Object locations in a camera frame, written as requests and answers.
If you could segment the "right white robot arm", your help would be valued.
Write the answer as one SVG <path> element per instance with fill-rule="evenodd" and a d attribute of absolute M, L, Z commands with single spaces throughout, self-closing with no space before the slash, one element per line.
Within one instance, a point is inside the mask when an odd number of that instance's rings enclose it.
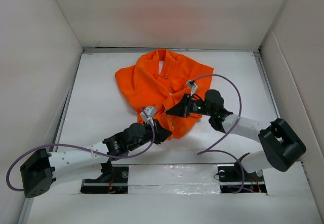
<path fill-rule="evenodd" d="M 189 117 L 191 114 L 206 115 L 209 116 L 209 124 L 214 130 L 260 143 L 261 151 L 241 157 L 241 164 L 234 168 L 235 177 L 241 181 L 258 170 L 274 168 L 286 172 L 307 150 L 285 120 L 277 118 L 272 122 L 263 122 L 240 117 L 224 108 L 224 100 L 215 89 L 208 90 L 204 99 L 185 94 L 181 101 L 166 113 L 178 117 Z"/>

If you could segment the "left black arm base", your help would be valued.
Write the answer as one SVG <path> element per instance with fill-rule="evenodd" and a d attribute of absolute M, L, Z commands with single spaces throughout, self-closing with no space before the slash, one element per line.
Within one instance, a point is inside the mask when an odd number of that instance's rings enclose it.
<path fill-rule="evenodd" d="M 101 164 L 101 175 L 98 178 L 87 178 L 82 181 L 80 192 L 83 194 L 127 194 L 129 166 Z"/>

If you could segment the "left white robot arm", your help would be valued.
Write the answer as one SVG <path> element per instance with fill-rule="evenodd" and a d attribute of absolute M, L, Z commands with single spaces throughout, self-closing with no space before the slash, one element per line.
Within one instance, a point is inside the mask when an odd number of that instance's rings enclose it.
<path fill-rule="evenodd" d="M 102 182 L 112 178 L 112 161 L 130 158 L 129 153 L 141 146 L 161 144 L 172 135 L 158 120 L 133 123 L 123 131 L 88 147 L 76 146 L 73 151 L 36 150 L 21 166 L 25 198 L 34 198 L 60 184 L 64 177 L 86 166 L 100 164 L 95 176 Z"/>

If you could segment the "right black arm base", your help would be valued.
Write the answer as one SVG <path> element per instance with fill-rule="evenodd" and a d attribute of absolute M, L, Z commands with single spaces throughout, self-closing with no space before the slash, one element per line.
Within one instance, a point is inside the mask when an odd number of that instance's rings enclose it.
<path fill-rule="evenodd" d="M 242 171 L 234 165 L 220 165 L 214 179 L 220 183 L 222 194 L 227 193 L 267 193 L 263 171 L 253 173 Z"/>

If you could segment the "orange zip jacket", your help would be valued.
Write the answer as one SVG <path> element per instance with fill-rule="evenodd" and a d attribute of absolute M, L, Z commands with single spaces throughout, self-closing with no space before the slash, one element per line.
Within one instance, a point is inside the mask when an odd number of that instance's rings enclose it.
<path fill-rule="evenodd" d="M 166 114 L 164 101 L 173 99 L 175 105 L 184 94 L 191 92 L 188 80 L 197 79 L 196 93 L 204 98 L 210 89 L 214 69 L 183 54 L 158 49 L 142 55 L 135 65 L 115 73 L 118 88 L 129 105 L 140 112 L 147 106 L 157 108 L 154 119 L 172 132 L 171 138 L 180 139 L 197 123 L 200 115 L 187 118 Z"/>

